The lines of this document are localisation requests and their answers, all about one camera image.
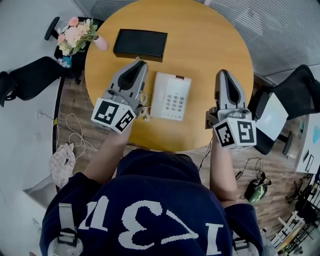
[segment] black and white marker cube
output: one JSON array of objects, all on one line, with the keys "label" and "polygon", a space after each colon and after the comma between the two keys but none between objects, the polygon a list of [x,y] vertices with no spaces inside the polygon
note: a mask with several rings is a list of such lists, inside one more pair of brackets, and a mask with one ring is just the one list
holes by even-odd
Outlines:
[{"label": "black and white marker cube", "polygon": [[136,114],[130,106],[110,99],[98,98],[91,121],[122,134],[135,117]]},{"label": "black and white marker cube", "polygon": [[213,126],[223,149],[255,146],[257,144],[256,122],[227,117]]}]

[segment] round wooden table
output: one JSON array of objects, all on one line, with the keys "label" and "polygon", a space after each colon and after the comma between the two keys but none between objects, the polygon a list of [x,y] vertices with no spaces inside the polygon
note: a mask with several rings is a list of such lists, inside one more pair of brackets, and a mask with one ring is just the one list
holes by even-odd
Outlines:
[{"label": "round wooden table", "polygon": [[162,151],[186,151],[207,145],[212,130],[205,130],[206,111],[216,105],[216,74],[231,72],[249,102],[253,66],[237,30],[221,14],[194,0],[139,0],[110,16],[98,30],[110,44],[101,52],[91,43],[85,61],[85,82],[95,105],[116,71],[135,61],[116,57],[113,47],[119,29],[167,33],[163,62],[146,61],[149,68],[144,92],[151,104],[156,72],[192,79],[183,121],[141,117],[134,121],[130,142]]}]

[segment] white telephone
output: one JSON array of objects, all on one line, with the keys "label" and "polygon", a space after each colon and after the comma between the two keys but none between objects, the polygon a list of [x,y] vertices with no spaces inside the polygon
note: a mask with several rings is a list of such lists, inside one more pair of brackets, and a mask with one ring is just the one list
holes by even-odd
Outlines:
[{"label": "white telephone", "polygon": [[150,116],[183,121],[190,86],[190,78],[157,72]]}]

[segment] navy shirt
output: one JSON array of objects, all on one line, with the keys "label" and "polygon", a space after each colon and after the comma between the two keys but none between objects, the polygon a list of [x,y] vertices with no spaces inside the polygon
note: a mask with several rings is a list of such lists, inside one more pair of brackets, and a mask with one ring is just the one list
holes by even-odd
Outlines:
[{"label": "navy shirt", "polygon": [[77,173],[49,205],[40,248],[59,236],[59,203],[72,204],[82,255],[232,255],[232,230],[262,252],[254,208],[223,208],[186,155],[135,150],[100,186]]}]

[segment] black box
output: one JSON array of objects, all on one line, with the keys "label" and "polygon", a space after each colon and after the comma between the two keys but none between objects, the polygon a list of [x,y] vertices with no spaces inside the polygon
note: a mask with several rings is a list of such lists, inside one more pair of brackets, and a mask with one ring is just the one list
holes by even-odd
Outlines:
[{"label": "black box", "polygon": [[138,30],[120,29],[116,38],[113,52],[120,58],[162,62],[167,41],[167,33]]}]

